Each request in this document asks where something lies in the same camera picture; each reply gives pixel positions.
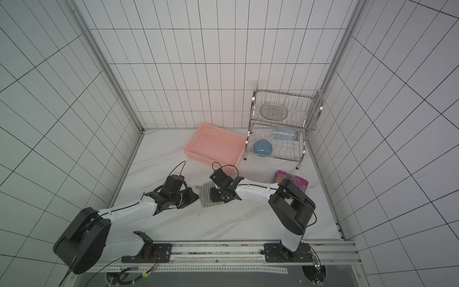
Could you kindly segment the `grey striped dishcloth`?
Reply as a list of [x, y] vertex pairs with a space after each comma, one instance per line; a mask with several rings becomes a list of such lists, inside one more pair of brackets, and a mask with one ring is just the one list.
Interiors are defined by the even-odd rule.
[[222, 200], [216, 196], [211, 195], [211, 190], [213, 188], [215, 189], [216, 185], [212, 181], [208, 181], [202, 185], [196, 185], [200, 204], [203, 208], [210, 208], [212, 206], [224, 204]]

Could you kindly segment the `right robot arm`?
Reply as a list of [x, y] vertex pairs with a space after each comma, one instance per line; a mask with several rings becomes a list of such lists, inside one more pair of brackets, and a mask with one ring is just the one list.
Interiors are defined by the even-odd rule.
[[216, 182], [216, 177], [213, 177], [210, 185], [200, 190], [200, 195], [204, 196], [202, 206], [234, 200], [268, 204], [285, 230], [280, 244], [284, 251], [291, 254], [300, 247], [306, 229], [317, 221], [315, 203], [289, 179], [278, 184], [253, 182], [242, 177], [229, 178], [220, 185]]

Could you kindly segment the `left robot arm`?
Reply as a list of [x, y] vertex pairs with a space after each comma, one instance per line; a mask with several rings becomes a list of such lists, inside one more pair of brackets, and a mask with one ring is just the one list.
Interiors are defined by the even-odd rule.
[[82, 209], [57, 239], [53, 252], [76, 275], [109, 259], [148, 263], [155, 257], [154, 241], [131, 225], [166, 210], [186, 208], [198, 198], [182, 175], [170, 175], [163, 185], [131, 203]]

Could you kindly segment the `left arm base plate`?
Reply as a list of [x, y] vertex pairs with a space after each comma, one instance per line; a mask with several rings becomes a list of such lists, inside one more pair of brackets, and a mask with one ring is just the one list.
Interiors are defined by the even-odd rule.
[[133, 234], [141, 238], [141, 246], [133, 255], [124, 256], [122, 263], [169, 263], [173, 245], [170, 243], [155, 243], [148, 235], [141, 231]]

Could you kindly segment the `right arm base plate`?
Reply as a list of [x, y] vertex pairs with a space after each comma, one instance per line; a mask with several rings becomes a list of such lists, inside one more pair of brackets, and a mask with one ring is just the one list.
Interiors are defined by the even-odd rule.
[[265, 243], [259, 252], [267, 263], [312, 263], [313, 256], [310, 245], [300, 243], [296, 251], [290, 251], [281, 243]]

